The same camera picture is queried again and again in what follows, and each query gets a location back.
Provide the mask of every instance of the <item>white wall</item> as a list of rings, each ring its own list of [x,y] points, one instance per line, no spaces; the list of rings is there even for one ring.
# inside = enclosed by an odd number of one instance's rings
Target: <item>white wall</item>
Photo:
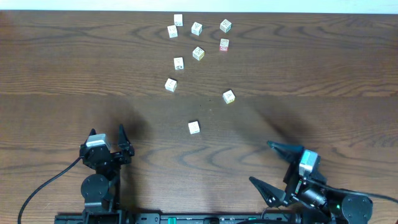
[[[0,0],[0,9],[398,14],[398,0]]]

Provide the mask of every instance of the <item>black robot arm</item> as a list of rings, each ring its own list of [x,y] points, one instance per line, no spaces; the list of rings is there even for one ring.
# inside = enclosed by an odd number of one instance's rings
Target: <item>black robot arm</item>
[[[318,171],[321,157],[316,152],[271,141],[268,145],[290,163],[284,191],[254,177],[249,179],[269,207],[288,207],[298,202],[305,207],[303,220],[308,223],[361,224],[370,220],[372,200],[327,187],[326,178]]]
[[[119,127],[118,147],[120,151],[111,152],[111,145],[105,134],[91,130],[88,139],[80,146],[83,164],[94,169],[95,174],[87,177],[81,185],[81,194],[85,199],[83,218],[87,223],[118,223],[132,216],[120,209],[120,168],[131,163],[134,148]]]

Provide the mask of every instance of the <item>white cube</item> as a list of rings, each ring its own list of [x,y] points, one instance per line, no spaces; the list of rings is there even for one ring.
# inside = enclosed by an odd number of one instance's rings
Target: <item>white cube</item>
[[[231,103],[231,102],[233,102],[234,100],[235,100],[235,95],[234,95],[234,93],[232,92],[232,90],[230,90],[230,91],[226,91],[224,94],[223,94],[223,98],[224,98],[224,100],[225,100],[225,103]]]
[[[177,87],[177,81],[169,78],[166,82],[166,84],[164,85],[164,87],[166,87],[166,90],[172,91],[174,92],[174,90]]]
[[[229,40],[228,39],[221,39],[220,40],[220,50],[228,51]]]
[[[188,128],[189,128],[189,132],[191,134],[195,134],[195,133],[199,133],[200,132],[198,121],[194,121],[194,122],[188,123]]]
[[[167,30],[169,31],[169,36],[170,36],[170,38],[178,37],[178,34],[177,34],[177,27],[176,27],[175,25],[168,26],[168,27],[167,27]]]
[[[194,22],[191,28],[192,34],[199,35],[201,33],[202,25],[200,23]]]
[[[174,25],[182,26],[182,14],[174,14]]]
[[[174,67],[176,70],[184,69],[184,61],[182,58],[174,58]]]
[[[200,47],[197,47],[195,50],[193,50],[192,56],[197,60],[201,60],[203,56],[205,56],[205,51]]]
[[[224,31],[225,33],[227,33],[232,27],[232,23],[226,19],[224,19],[223,22],[221,22],[220,24],[220,29],[222,31]]]

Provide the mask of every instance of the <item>wood grain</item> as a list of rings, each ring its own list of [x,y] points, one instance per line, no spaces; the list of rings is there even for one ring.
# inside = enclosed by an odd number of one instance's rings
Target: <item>wood grain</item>
[[[116,142],[119,123],[136,148],[122,169],[130,209],[261,212],[249,176],[284,188],[288,166],[268,139],[316,150],[332,186],[398,197],[398,16],[184,13],[170,39],[172,18],[0,12],[0,223],[16,221],[91,128]],[[190,33],[194,21],[200,36]],[[229,52],[218,51],[220,38]],[[184,57],[183,71],[174,57]],[[174,94],[164,89],[170,77]],[[189,135],[193,120],[200,134]],[[81,212],[80,185],[92,173],[78,164],[44,188],[23,223]],[[374,199],[371,223],[396,222],[397,209]]]

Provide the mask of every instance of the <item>small block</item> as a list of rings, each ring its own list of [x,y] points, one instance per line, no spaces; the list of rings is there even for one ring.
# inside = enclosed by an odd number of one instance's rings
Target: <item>small block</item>
[[[233,102],[235,100],[235,95],[232,90],[225,92],[223,94],[223,99],[227,104]]]
[[[225,33],[227,33],[232,27],[232,23],[226,19],[224,19],[223,22],[221,22],[220,24],[220,29],[222,31],[224,31]]]
[[[182,14],[174,14],[174,25],[182,26]]]
[[[201,60],[203,56],[205,56],[205,51],[200,47],[197,47],[195,50],[193,50],[192,56],[197,60]]]
[[[174,68],[176,70],[184,69],[184,61],[183,58],[174,58]]]
[[[169,79],[167,79],[167,82],[164,85],[164,87],[166,87],[166,90],[174,92],[174,90],[177,87],[177,81],[169,78]]]
[[[188,128],[189,128],[189,132],[191,134],[195,134],[195,133],[199,133],[200,132],[198,121],[194,121],[194,122],[188,123]]]
[[[175,25],[168,26],[167,30],[169,31],[170,38],[178,37],[177,27]]]
[[[202,25],[200,23],[194,22],[191,28],[192,34],[200,35],[202,31]]]
[[[220,40],[220,50],[228,51],[229,47],[229,40],[228,39],[221,39]]]

